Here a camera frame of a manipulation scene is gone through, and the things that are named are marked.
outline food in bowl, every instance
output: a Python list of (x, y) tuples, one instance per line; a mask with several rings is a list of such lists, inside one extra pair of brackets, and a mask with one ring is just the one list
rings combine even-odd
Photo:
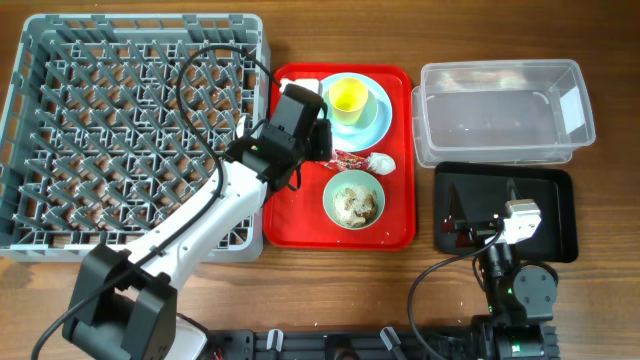
[(363, 185), (345, 185), (333, 197), (336, 220), (345, 227), (359, 228), (375, 220), (378, 212), (374, 190)]

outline green bowl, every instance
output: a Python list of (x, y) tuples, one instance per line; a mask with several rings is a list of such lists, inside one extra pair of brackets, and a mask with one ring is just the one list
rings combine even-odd
[[(352, 228), (347, 227), (338, 221), (338, 218), (335, 216), (333, 211), (333, 198), (339, 190), (342, 190), (346, 185), (362, 185), (376, 192), (376, 203), (378, 204), (378, 212), (376, 212), (376, 216), (367, 223), (365, 226)], [(360, 171), (360, 170), (347, 170), (337, 173), (334, 177), (329, 180), (327, 186), (324, 188), (324, 193), (322, 194), (322, 205), (324, 206), (324, 211), (327, 213), (331, 221), (333, 221), (336, 225), (341, 228), (345, 228), (348, 230), (360, 230), (367, 228), (373, 225), (378, 219), (382, 212), (384, 211), (384, 190), (382, 189), (382, 185), (374, 178), (371, 174)]]

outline yellow cup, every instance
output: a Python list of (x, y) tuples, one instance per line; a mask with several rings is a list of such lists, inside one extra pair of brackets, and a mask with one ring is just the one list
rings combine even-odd
[(329, 89), (333, 118), (342, 125), (353, 125), (360, 118), (369, 90), (360, 80), (344, 78)]

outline dish rack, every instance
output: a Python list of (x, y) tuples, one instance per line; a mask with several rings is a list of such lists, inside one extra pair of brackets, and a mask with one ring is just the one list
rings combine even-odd
[[(269, 67), (251, 14), (29, 18), (0, 123), (0, 256), (73, 262), (99, 242), (123, 248), (192, 196), (213, 161), (179, 119), (176, 78), (213, 44)], [(254, 63), (217, 50), (194, 61), (180, 91), (221, 152), (238, 126), (266, 117), (268, 85)], [(242, 221), (208, 260), (254, 260), (261, 222), (261, 213)]]

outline clear plastic container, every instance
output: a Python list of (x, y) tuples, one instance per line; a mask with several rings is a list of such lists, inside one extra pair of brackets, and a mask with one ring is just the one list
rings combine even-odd
[(413, 89), (418, 162), (556, 164), (596, 139), (573, 60), (427, 64)]

